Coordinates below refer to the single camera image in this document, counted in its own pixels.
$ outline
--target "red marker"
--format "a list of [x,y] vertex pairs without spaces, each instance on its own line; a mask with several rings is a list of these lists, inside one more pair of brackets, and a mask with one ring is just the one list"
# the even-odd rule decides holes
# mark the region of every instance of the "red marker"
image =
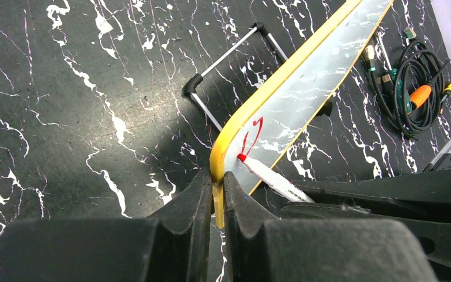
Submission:
[[289,201],[315,203],[314,200],[307,196],[302,190],[296,188],[286,178],[279,173],[274,172],[263,163],[247,157],[244,154],[239,154],[238,159],[251,173],[258,176],[263,182],[269,185],[270,188],[281,194]]

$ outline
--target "black marble surface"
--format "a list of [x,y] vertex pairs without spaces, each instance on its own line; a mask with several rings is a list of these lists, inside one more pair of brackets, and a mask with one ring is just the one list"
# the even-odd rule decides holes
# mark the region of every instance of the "black marble surface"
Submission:
[[[0,0],[0,232],[15,220],[144,217],[208,165],[218,132],[182,87],[266,22],[288,55],[344,0]],[[447,58],[429,1],[395,0],[379,29],[393,61],[414,27]],[[198,87],[223,124],[279,62],[253,36]],[[446,75],[451,80],[451,68]],[[451,137],[451,99],[432,130],[405,140],[380,116],[359,60],[277,165],[292,180],[421,172]],[[260,187],[275,212],[283,202]],[[224,278],[211,227],[209,280]]]

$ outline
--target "black corner joint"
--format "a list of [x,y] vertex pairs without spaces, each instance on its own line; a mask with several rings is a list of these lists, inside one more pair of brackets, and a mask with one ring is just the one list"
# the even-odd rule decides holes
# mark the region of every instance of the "black corner joint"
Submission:
[[257,28],[257,31],[263,36],[266,37],[269,34],[267,30],[267,26],[263,22],[256,22],[253,25],[254,28]]
[[191,78],[186,85],[184,85],[184,94],[190,96],[191,93],[196,93],[196,86],[198,86],[203,81],[201,74],[197,73],[193,78]]

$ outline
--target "orange handle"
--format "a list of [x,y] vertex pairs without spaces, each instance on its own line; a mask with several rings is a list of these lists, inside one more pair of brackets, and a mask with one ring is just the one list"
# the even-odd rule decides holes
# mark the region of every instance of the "orange handle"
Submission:
[[417,88],[414,93],[410,96],[410,102],[412,103],[412,110],[415,110],[419,107],[421,107],[425,101],[428,99],[429,95],[431,94],[431,86],[429,85],[423,85],[419,88]]

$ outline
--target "red drawing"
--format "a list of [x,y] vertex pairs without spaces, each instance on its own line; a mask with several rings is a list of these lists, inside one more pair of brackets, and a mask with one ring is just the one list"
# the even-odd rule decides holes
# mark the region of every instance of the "red drawing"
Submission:
[[258,120],[254,120],[253,121],[253,126],[257,126],[258,125],[258,131],[257,131],[257,136],[255,137],[255,141],[253,141],[253,144],[251,144],[250,148],[248,149],[248,151],[246,152],[246,154],[244,153],[244,149],[246,147],[246,138],[248,138],[248,133],[246,133],[246,135],[244,136],[243,139],[243,148],[241,149],[241,154],[248,156],[248,154],[251,151],[251,148],[253,148],[253,146],[255,145],[255,143],[258,140],[258,137],[260,136],[260,132],[262,131],[262,125],[264,125],[264,117],[259,118]]

